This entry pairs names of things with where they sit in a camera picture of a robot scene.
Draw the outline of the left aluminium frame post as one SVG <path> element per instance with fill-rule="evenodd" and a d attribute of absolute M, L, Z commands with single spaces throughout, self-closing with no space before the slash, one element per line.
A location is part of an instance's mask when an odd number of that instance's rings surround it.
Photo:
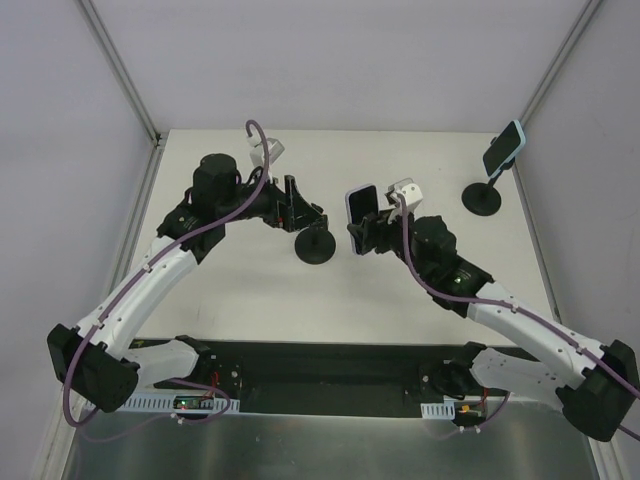
<path fill-rule="evenodd" d="M 91 0 L 78 0 L 75 1 L 75 4 L 97 42 L 125 100 L 130 105 L 146 136 L 154 146 L 158 145 L 161 141 L 162 134 L 144 104 L 98 8 Z"/>

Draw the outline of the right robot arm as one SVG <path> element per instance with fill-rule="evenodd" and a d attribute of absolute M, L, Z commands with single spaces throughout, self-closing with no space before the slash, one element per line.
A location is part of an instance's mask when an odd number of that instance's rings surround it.
<path fill-rule="evenodd" d="M 400 209 L 350 208 L 347 230 L 357 254 L 392 252 L 434 302 L 483 325 L 527 353 L 512 357 L 469 342 L 462 354 L 429 374 L 431 387 L 463 399 L 477 389 L 500 389 L 560 411 L 584 435 L 608 442 L 639 398 L 635 353 L 609 345 L 531 311 L 504 286 L 461 257 L 439 216 Z"/>

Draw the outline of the right aluminium frame post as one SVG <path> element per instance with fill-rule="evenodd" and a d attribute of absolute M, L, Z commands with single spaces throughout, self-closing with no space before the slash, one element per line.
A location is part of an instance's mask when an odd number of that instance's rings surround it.
<path fill-rule="evenodd" d="M 533 92 L 519 115 L 519 123 L 525 133 L 526 142 L 529 142 L 530 138 L 529 124 L 551 92 L 552 87 L 594 21 L 594 18 L 605 4 L 606 2 L 604 0 L 588 0 L 583 3 L 569 30 L 564 35 L 551 60 L 547 64 L 542 76 L 537 81 Z"/>

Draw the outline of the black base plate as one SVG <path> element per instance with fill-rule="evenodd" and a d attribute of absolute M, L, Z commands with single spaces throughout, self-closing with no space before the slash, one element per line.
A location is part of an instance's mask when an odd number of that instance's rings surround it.
<path fill-rule="evenodd" d="M 243 413 L 417 418 L 442 400 L 436 388 L 454 345 L 208 341 L 186 380 L 215 386 Z"/>

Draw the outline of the phone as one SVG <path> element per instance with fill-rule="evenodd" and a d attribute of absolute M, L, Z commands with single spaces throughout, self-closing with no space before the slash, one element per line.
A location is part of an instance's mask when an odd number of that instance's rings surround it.
<path fill-rule="evenodd" d="M 491 142 L 482 156 L 487 177 L 492 179 L 514 160 L 526 145 L 526 136 L 519 120 L 508 123 L 504 130 Z"/>
<path fill-rule="evenodd" d="M 379 203 L 376 186 L 365 184 L 348 191 L 345 194 L 345 205 L 348 220 L 347 231 L 350 236 L 352 251 L 354 254 L 360 255 L 361 248 L 350 226 L 359 226 L 366 215 L 378 212 Z"/>

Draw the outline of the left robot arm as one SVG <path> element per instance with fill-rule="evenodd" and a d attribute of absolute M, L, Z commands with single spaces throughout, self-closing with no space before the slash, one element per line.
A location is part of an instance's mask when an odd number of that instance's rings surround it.
<path fill-rule="evenodd" d="M 58 324 L 49 333 L 64 414 L 71 413 L 72 393 L 111 413 L 139 387 L 174 379 L 191 389 L 215 386 L 214 355 L 204 343 L 187 335 L 140 349 L 131 343 L 171 289 L 224 239 L 226 224 L 254 218 L 295 233 L 295 254 L 307 264 L 323 264 L 335 254 L 327 215 L 301 196 L 293 176 L 278 186 L 256 167 L 244 180 L 231 156 L 203 157 L 140 264 L 75 327 Z"/>

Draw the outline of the aluminium frame post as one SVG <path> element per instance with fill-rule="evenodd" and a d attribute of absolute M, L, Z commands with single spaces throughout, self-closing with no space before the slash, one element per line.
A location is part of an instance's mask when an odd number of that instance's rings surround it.
<path fill-rule="evenodd" d="M 75 4 L 97 42 L 125 100 L 130 105 L 146 136 L 154 146 L 158 145 L 161 141 L 162 134 L 144 104 L 98 8 L 91 0 L 78 0 L 75 1 Z"/>
<path fill-rule="evenodd" d="M 588 0 L 583 3 L 569 30 L 564 35 L 551 60 L 547 64 L 542 76 L 537 81 L 533 92 L 519 115 L 519 123 L 525 133 L 526 142 L 529 142 L 530 138 L 529 124 L 551 92 L 552 87 L 594 21 L 594 18 L 605 4 L 606 2 L 604 0 Z"/>

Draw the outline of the black phone stand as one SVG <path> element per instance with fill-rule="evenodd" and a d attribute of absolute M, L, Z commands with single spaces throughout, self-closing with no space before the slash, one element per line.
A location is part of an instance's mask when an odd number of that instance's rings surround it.
<path fill-rule="evenodd" d="M 468 211 L 482 217 L 492 216 L 499 211 L 502 198 L 494 185 L 502 174 L 502 170 L 501 166 L 496 167 L 486 183 L 472 183 L 463 190 L 461 200 Z"/>
<path fill-rule="evenodd" d="M 296 256 L 309 265 L 328 262 L 336 252 L 336 240 L 327 225 L 304 228 L 294 242 Z"/>

